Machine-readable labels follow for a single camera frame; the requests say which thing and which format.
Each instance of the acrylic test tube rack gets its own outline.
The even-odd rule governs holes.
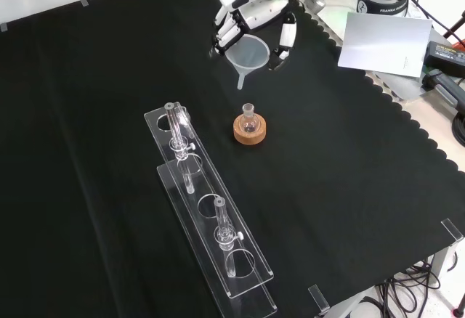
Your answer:
[[[185,107],[167,103],[145,120],[165,164],[158,167],[203,275],[224,318],[263,318],[277,307],[273,278],[255,239],[190,123]]]

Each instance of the black cloth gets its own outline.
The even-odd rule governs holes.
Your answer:
[[[464,175],[363,72],[337,67],[310,16],[296,12],[287,64],[238,91],[208,56],[217,0],[88,1],[0,36],[2,316],[218,315],[143,118],[166,102],[187,107],[274,271],[276,317],[315,315],[311,285],[334,305],[451,244],[443,219],[465,230]],[[280,23],[257,35],[274,48]],[[245,102],[267,120],[255,147],[233,139]]]

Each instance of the white sheet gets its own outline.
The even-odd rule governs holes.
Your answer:
[[[338,65],[419,77],[431,26],[431,20],[350,12]]]

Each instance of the acrylic stand base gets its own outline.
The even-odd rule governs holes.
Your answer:
[[[169,127],[160,127],[166,116]],[[179,103],[145,114],[165,164],[161,181],[224,318],[277,311],[265,283],[273,272]]]
[[[276,305],[271,299],[265,285],[259,285],[257,288],[235,298],[227,296],[225,289],[218,279],[218,274],[209,259],[209,255],[195,230],[193,220],[190,218],[167,165],[163,164],[159,166],[158,173],[223,317],[263,318],[275,313],[277,310]]]

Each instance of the clear funnel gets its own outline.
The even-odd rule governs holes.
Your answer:
[[[225,55],[239,73],[238,89],[242,89],[246,75],[268,62],[270,50],[260,38],[244,35],[225,52]]]

